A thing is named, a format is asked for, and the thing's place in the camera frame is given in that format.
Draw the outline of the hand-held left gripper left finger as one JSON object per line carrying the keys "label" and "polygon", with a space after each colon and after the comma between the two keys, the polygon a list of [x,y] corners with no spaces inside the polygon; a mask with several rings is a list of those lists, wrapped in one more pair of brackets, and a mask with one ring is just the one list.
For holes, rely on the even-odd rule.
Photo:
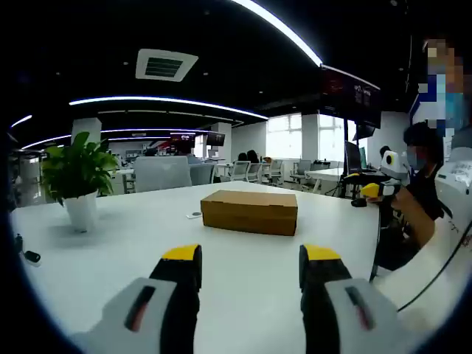
{"label": "hand-held left gripper left finger", "polygon": [[82,353],[193,353],[201,283],[201,245],[171,249],[149,277],[124,287],[104,305],[98,323],[72,341]]}

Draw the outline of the person's right hand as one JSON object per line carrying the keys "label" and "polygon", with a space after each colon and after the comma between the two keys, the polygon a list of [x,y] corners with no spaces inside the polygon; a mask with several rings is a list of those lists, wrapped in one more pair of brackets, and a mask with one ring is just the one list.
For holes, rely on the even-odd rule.
{"label": "person's right hand", "polygon": [[401,187],[394,195],[382,195],[374,198],[367,198],[367,202],[403,211],[408,206],[411,199],[412,194],[405,187]]}

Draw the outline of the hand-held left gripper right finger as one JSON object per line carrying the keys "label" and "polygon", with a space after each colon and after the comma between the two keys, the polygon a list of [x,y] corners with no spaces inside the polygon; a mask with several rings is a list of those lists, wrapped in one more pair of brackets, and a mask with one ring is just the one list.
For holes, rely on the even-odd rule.
{"label": "hand-held left gripper right finger", "polygon": [[307,353],[413,353],[414,336],[395,305],[351,277],[332,249],[302,244],[299,287]]}

